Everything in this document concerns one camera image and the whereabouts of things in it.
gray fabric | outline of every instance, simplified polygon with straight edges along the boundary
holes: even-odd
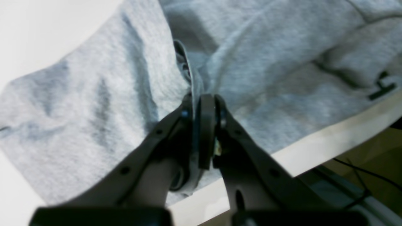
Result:
[[[0,146],[59,203],[101,179],[191,90],[194,100],[222,95],[272,154],[400,89],[401,15],[399,0],[126,0],[59,63],[9,84]],[[371,101],[383,71],[396,89]],[[219,177],[206,172],[197,189]]]

screw hole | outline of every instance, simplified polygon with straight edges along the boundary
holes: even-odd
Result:
[[[245,210],[244,198],[239,190],[236,190],[236,206],[238,210]]]
[[[128,166],[125,166],[120,170],[120,173],[122,175],[126,175],[126,174],[128,174],[128,172],[130,172],[130,167],[128,167]]]
[[[269,173],[271,174],[271,176],[278,178],[281,174],[276,170],[276,169],[269,169]]]

black logo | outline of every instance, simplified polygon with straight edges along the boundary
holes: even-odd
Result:
[[[369,96],[369,99],[370,99],[371,101],[373,101],[373,100],[375,100],[375,99],[377,99],[377,98],[380,98],[380,97],[384,96],[385,94],[391,92],[392,90],[394,90],[394,89],[396,88],[396,84],[395,84],[395,83],[391,83],[389,86],[384,86],[384,85],[382,84],[381,79],[383,79],[383,78],[385,78],[385,77],[387,77],[387,76],[388,76],[388,73],[387,73],[387,72],[382,72],[382,73],[379,75],[379,78],[378,78],[378,80],[377,80],[377,82],[376,82],[377,86],[379,87],[379,91],[377,91],[377,92],[375,92],[375,93],[373,93],[373,94],[371,94],[371,95]]]

wire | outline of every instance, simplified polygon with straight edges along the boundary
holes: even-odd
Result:
[[[364,183],[363,179],[360,177],[359,172],[357,172],[357,170],[355,168],[352,168],[353,172],[356,174],[359,182],[361,183],[361,185],[364,187],[364,191],[363,191],[363,195],[356,199],[355,201],[353,201],[352,203],[348,204],[347,206],[345,206],[343,209],[347,210],[352,208],[355,205],[360,204],[361,202],[363,202],[367,197],[371,196],[371,191],[367,188],[366,184]]]
[[[359,167],[357,167],[357,166],[351,165],[351,164],[349,164],[349,163],[343,162],[343,161],[341,161],[341,160],[339,160],[339,159],[336,159],[336,158],[334,158],[334,160],[337,161],[337,162],[339,162],[339,163],[342,163],[342,164],[344,164],[344,165],[347,165],[347,166],[349,166],[349,167],[351,167],[351,168],[353,168],[353,169],[357,169],[357,170],[359,170],[359,171],[362,171],[362,172],[365,172],[365,173],[367,173],[367,174],[370,174],[371,176],[375,176],[375,177],[378,177],[378,178],[380,178],[380,179],[382,179],[382,180],[384,180],[384,181],[387,181],[388,183],[392,184],[393,186],[395,186],[396,188],[398,188],[400,191],[402,191],[402,186],[401,186],[401,185],[399,185],[399,184],[397,184],[397,183],[391,181],[390,179],[388,179],[388,178],[386,178],[386,177],[383,177],[383,176],[378,175],[378,174],[376,174],[376,173],[373,173],[373,172],[370,172],[370,171],[368,171],[368,170],[359,168]]]

white table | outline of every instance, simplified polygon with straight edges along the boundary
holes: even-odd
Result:
[[[0,2],[0,90],[56,63],[88,39],[122,0]],[[296,176],[374,136],[402,115],[402,92],[273,154]],[[44,201],[0,152],[0,225],[27,225]],[[223,180],[170,207],[177,226],[198,225],[229,209]]]

